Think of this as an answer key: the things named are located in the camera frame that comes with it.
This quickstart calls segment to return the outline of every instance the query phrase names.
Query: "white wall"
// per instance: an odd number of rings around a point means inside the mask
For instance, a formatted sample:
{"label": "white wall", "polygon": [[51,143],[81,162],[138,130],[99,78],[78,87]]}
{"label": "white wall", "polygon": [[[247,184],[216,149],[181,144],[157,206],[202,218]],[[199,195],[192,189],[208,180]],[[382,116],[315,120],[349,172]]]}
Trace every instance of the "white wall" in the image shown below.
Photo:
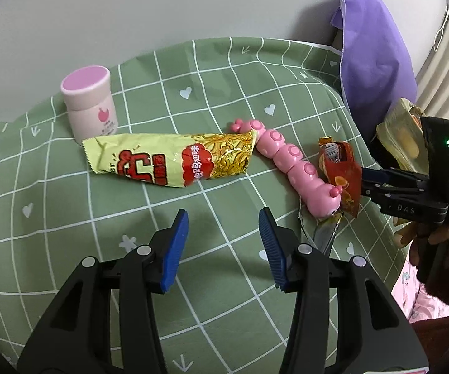
{"label": "white wall", "polygon": [[[445,0],[383,0],[417,73]],[[331,43],[338,0],[0,0],[0,120],[58,91],[87,64],[114,65],[140,52],[219,36]]]}

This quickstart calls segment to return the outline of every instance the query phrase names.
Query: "plastic wrapper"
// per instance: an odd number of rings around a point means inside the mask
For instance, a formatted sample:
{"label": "plastic wrapper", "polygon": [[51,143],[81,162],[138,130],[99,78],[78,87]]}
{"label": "plastic wrapper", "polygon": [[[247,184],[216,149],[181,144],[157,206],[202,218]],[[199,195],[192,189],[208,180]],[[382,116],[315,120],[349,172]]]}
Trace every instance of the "plastic wrapper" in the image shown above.
{"label": "plastic wrapper", "polygon": [[334,142],[331,137],[321,138],[320,169],[330,184],[340,185],[341,208],[355,218],[360,209],[361,166],[356,162],[352,146],[347,142]]}
{"label": "plastic wrapper", "polygon": [[95,173],[115,173],[157,185],[186,187],[195,180],[245,173],[256,131],[238,135],[138,133],[83,141]]}
{"label": "plastic wrapper", "polygon": [[[423,139],[420,118],[425,114],[405,98],[400,98],[384,121],[377,125],[376,134],[382,146],[397,160],[401,170],[429,174],[429,157]],[[409,222],[393,219],[394,226]]]}
{"label": "plastic wrapper", "polygon": [[318,249],[325,256],[330,256],[333,242],[337,236],[338,228],[342,222],[343,212],[338,210],[332,216],[318,221],[314,230],[313,236],[309,234],[312,232],[313,217],[309,213],[305,203],[301,201],[299,208],[299,220],[301,222],[301,232],[306,237],[307,243]]}

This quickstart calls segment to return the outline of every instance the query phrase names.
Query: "red snack wrapper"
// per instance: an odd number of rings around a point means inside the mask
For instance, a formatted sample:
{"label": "red snack wrapper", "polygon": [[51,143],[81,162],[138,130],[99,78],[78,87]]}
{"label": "red snack wrapper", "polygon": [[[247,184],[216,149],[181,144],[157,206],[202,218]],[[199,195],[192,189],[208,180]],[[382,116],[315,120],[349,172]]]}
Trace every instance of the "red snack wrapper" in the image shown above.
{"label": "red snack wrapper", "polygon": [[361,197],[361,166],[354,159],[352,146],[347,142],[334,142],[331,137],[321,138],[320,169],[330,184],[341,185],[341,208],[357,218]]}
{"label": "red snack wrapper", "polygon": [[116,173],[157,185],[186,187],[195,180],[245,173],[257,132],[221,135],[132,133],[83,141],[95,173]]}

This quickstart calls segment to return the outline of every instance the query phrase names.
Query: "pink jar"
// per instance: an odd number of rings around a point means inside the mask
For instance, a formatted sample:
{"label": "pink jar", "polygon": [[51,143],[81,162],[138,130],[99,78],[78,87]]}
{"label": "pink jar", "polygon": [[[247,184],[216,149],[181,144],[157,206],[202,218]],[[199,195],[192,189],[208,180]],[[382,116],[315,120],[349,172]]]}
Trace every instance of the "pink jar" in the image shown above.
{"label": "pink jar", "polygon": [[79,145],[100,135],[113,135],[119,126],[110,91],[110,71],[88,66],[65,77],[60,86],[70,126]]}

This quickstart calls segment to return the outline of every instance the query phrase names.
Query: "pink fabric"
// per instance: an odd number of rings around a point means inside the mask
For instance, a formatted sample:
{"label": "pink fabric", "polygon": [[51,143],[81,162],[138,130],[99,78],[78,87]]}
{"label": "pink fabric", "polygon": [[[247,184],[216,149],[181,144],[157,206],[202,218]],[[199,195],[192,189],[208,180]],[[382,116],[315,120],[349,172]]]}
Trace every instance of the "pink fabric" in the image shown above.
{"label": "pink fabric", "polygon": [[416,278],[416,268],[409,262],[409,255],[401,271],[392,296],[410,323],[425,319],[449,316],[449,306],[430,296],[425,286]]}

